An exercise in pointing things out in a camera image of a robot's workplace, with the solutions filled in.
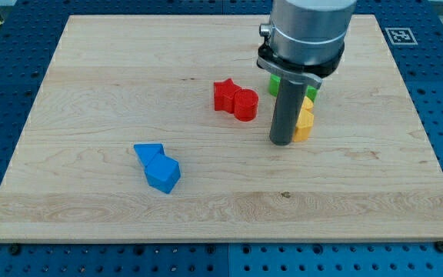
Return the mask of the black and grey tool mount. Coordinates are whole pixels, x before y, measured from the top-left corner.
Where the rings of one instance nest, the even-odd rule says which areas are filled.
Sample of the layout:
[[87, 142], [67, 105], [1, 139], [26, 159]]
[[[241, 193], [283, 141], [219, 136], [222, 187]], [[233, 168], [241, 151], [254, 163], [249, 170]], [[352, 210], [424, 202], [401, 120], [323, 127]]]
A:
[[330, 76], [338, 68], [344, 50], [345, 46], [343, 45], [333, 58], [321, 64], [299, 65], [278, 57], [267, 43], [263, 43], [258, 48], [256, 65], [288, 81], [320, 88], [323, 79]]

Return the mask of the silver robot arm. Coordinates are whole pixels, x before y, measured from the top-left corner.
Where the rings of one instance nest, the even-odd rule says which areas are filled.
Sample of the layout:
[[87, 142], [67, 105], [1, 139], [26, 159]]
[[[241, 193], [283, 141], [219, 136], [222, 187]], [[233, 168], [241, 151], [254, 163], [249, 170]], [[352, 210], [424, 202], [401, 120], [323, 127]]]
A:
[[356, 0], [274, 0], [256, 65], [280, 78], [269, 138], [288, 145], [307, 87], [320, 88], [338, 67]]

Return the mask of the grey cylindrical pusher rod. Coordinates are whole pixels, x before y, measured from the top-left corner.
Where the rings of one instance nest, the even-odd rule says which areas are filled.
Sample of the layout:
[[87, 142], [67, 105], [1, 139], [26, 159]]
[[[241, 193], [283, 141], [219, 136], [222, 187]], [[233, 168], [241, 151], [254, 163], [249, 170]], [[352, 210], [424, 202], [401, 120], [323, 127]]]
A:
[[269, 138], [275, 145], [291, 143], [307, 85], [280, 78]]

